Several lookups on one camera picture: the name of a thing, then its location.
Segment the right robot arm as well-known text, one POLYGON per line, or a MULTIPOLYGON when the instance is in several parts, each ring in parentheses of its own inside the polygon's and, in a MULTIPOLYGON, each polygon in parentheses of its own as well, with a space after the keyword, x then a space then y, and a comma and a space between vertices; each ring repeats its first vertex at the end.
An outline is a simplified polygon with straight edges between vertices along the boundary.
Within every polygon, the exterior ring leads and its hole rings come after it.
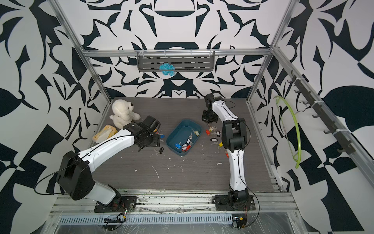
POLYGON ((231 205, 247 202, 249 189, 244 176, 244 150, 248 144, 247 125, 243 118, 232 113, 222 97, 208 94, 204 97, 207 110, 203 111, 202 121, 206 123, 222 121, 222 144, 229 158, 230 191, 228 202, 231 205))

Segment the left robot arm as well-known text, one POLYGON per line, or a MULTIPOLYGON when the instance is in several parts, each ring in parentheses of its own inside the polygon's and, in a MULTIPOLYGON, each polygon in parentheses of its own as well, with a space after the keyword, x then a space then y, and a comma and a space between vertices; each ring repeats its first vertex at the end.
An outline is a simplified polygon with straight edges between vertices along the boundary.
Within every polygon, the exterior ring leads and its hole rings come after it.
POLYGON ((73 200, 92 199, 107 207, 122 206, 119 192, 109 185, 95 181, 92 172, 120 151, 133 145, 137 145, 139 150, 159 147, 160 136, 157 131, 160 126, 161 123, 154 117, 147 116, 143 122, 127 124, 97 146, 79 153, 66 153, 57 172, 57 183, 73 200))

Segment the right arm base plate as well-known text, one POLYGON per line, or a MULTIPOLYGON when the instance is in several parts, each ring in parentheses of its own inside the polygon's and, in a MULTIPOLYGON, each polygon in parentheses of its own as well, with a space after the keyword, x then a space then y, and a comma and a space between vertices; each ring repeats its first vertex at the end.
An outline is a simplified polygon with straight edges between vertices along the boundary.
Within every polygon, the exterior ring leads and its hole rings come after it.
POLYGON ((253 195, 239 201, 232 201, 229 195, 215 195, 212 202, 217 211, 244 211, 244 208, 248 211, 257 210, 253 195))

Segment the dark black tag key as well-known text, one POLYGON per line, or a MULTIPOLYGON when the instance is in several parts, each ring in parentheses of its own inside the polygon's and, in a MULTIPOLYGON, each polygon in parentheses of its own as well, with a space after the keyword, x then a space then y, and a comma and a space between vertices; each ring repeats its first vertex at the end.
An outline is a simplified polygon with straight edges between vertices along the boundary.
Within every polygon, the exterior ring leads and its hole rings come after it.
POLYGON ((156 154, 159 156, 159 155, 161 155, 161 154, 163 153, 163 151, 164 151, 164 148, 161 147, 161 148, 159 149, 159 151, 158 151, 156 154))

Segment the teal storage box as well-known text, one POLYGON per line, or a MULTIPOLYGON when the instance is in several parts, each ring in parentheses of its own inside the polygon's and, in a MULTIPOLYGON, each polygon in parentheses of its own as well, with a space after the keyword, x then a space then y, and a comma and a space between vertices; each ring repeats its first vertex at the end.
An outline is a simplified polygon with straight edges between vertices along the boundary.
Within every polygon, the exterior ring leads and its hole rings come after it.
POLYGON ((186 156, 202 133, 202 128, 197 123, 184 119, 168 135, 166 145, 178 156, 186 156))

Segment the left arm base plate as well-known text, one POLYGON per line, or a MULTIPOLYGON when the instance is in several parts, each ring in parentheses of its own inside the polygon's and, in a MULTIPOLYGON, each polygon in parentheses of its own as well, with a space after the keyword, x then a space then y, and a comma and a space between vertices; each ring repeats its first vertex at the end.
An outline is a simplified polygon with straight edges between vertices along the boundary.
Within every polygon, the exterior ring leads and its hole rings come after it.
POLYGON ((97 202, 94 208, 95 213, 121 213, 132 211, 136 207, 136 196, 116 196, 109 204, 97 202))

